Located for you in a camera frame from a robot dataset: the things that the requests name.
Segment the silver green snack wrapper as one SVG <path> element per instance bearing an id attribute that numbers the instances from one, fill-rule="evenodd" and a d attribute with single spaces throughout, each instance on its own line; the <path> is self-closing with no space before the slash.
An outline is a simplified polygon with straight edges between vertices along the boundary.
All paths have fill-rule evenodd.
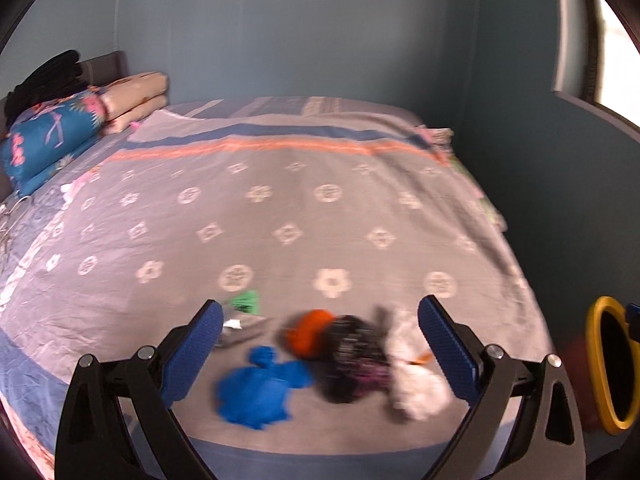
<path id="1" fill-rule="evenodd" d="M 216 348 L 230 348 L 262 336 L 269 327 L 270 318 L 260 310 L 256 290 L 247 290 L 232 297 L 224 305 L 224 324 Z"/>

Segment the beige folded blanket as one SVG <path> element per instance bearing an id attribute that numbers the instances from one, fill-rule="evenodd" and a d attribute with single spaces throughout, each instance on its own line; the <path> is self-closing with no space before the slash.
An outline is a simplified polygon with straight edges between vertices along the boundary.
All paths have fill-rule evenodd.
<path id="1" fill-rule="evenodd" d="M 99 96 L 106 113 L 103 134 L 123 132 L 132 122 L 167 105 L 168 77 L 160 72 L 128 76 L 103 87 Z"/>

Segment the black clothes pile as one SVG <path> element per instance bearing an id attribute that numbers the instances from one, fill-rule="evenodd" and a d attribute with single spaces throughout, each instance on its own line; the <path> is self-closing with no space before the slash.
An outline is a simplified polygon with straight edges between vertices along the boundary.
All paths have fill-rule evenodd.
<path id="1" fill-rule="evenodd" d="M 64 51 L 47 60 L 6 96 L 6 128 L 10 128 L 29 107 L 86 90 L 88 84 L 81 75 L 76 50 Z"/>

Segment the yellow rimmed trash bin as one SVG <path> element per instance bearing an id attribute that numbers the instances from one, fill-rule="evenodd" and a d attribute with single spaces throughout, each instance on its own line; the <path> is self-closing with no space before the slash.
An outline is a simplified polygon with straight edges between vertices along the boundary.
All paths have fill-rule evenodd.
<path id="1" fill-rule="evenodd" d="M 639 420 L 639 343 L 628 337 L 626 307 L 611 296 L 601 296 L 586 321 L 593 399 L 601 426 L 612 436 Z"/>

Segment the window frame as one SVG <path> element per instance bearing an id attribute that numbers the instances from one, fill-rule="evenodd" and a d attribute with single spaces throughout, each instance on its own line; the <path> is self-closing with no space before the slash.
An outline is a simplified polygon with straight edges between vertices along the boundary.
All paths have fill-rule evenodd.
<path id="1" fill-rule="evenodd" d="M 605 69 L 605 24 L 598 0 L 556 0 L 558 47 L 551 91 L 639 139 L 639 126 L 600 102 Z M 622 25 L 634 50 L 639 49 L 639 0 L 604 0 Z"/>

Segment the floral sheet edge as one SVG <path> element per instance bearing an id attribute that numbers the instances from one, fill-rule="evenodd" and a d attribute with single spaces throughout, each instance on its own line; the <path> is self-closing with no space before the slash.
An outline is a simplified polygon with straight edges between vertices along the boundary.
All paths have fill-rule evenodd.
<path id="1" fill-rule="evenodd" d="M 435 152 L 436 159 L 444 166 L 454 170 L 474 193 L 480 209 L 488 220 L 501 232 L 506 232 L 508 226 L 500 211 L 491 203 L 484 190 L 477 183 L 469 170 L 454 154 L 451 141 L 454 132 L 450 128 L 428 128 L 426 125 L 416 126 L 414 132 L 420 136 Z"/>

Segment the grey patterned bed cover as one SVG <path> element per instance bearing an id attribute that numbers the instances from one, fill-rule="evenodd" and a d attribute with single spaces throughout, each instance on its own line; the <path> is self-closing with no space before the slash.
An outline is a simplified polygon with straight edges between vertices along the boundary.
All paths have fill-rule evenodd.
<path id="1" fill-rule="evenodd" d="M 43 477 L 78 359 L 158 344 L 207 299 L 258 293 L 275 344 L 311 309 L 375 321 L 436 296 L 511 356 L 551 349 L 490 203 L 396 112 L 176 106 L 18 207 L 1 245 L 1 401 Z"/>

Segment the blue floral folded quilt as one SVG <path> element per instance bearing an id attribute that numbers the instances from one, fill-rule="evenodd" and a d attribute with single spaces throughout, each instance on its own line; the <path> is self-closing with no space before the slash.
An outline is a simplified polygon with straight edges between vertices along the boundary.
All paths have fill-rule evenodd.
<path id="1" fill-rule="evenodd" d="M 96 144 L 105 121 L 105 107 L 93 89 L 25 110 L 1 148 L 2 169 L 14 194 L 32 194 Z"/>

